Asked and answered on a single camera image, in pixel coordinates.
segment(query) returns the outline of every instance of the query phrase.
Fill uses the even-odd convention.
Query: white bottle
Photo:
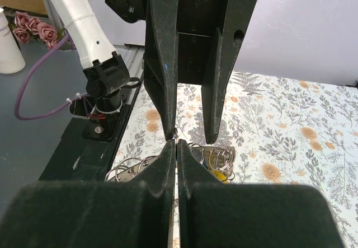
[[[8,27],[4,9],[0,8],[0,73],[17,73],[25,61]]]

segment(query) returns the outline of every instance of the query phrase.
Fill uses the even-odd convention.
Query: hole
[[[242,43],[242,40],[244,40],[244,33],[242,30],[237,30],[235,33],[234,33],[234,40],[235,40],[235,43],[237,44],[241,44]]]

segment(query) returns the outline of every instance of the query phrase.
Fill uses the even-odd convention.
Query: black cable
[[[122,86],[122,88],[137,88],[142,85],[142,82],[140,81],[140,78],[138,78],[138,77],[131,77],[129,79],[129,82],[137,82],[137,83],[133,84],[133,85],[125,85],[125,86]]]

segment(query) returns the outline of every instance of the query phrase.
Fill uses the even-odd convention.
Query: keyring
[[[156,157],[156,156],[146,157],[146,158],[139,164],[138,172],[137,172],[136,174],[140,174],[140,168],[141,168],[142,166],[144,166],[144,163],[145,163],[148,159],[153,158],[153,157]]]
[[[122,168],[122,170],[127,170],[127,169],[128,169],[128,167],[127,167],[127,166],[124,166],[124,165],[117,165],[117,166],[115,166],[112,170],[110,170],[110,171],[106,174],[105,181],[108,181],[108,177],[109,177],[110,174],[111,174],[112,172],[114,172],[114,171],[115,171],[115,177],[116,177],[116,180],[117,180],[117,175],[118,175],[117,170],[118,170],[119,168]]]
[[[175,140],[175,144],[178,144],[179,135],[178,135],[178,129],[177,128],[174,129],[174,140]]]

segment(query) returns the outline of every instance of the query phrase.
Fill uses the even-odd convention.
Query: yellow object
[[[215,171],[215,170],[211,170],[210,171],[216,178],[218,178],[221,182],[223,182],[224,184],[228,184],[228,177],[222,173],[221,171]]]

